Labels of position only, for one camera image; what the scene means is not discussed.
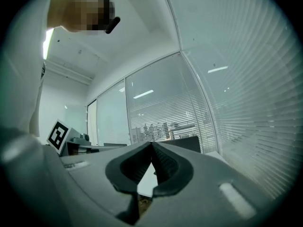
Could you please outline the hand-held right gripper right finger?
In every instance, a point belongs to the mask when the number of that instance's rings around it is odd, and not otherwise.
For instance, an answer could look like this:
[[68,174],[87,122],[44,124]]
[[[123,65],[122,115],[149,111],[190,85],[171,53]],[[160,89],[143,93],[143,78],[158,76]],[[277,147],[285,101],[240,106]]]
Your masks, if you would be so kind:
[[223,161],[178,146],[161,144],[188,160],[193,176],[171,196],[155,197],[141,227],[259,227],[275,203],[253,181]]

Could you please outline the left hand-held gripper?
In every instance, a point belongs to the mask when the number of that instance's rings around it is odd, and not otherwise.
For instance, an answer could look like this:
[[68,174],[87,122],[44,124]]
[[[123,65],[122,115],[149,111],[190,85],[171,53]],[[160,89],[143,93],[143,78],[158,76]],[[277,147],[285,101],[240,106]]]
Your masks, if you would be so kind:
[[[59,156],[62,156],[65,155],[66,142],[70,142],[73,138],[79,137],[80,133],[78,131],[62,121],[57,120],[47,138],[47,143],[55,149]],[[127,144],[106,143],[104,146],[80,145],[80,148],[85,149],[86,153],[98,153],[126,146]]]

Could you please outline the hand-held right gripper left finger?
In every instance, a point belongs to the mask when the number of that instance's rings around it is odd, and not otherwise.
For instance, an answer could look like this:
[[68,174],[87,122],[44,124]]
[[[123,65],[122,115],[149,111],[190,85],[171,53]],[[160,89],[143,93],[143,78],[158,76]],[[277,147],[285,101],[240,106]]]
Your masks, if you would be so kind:
[[62,225],[152,225],[152,205],[140,215],[137,185],[149,167],[149,142],[61,158],[66,206]]

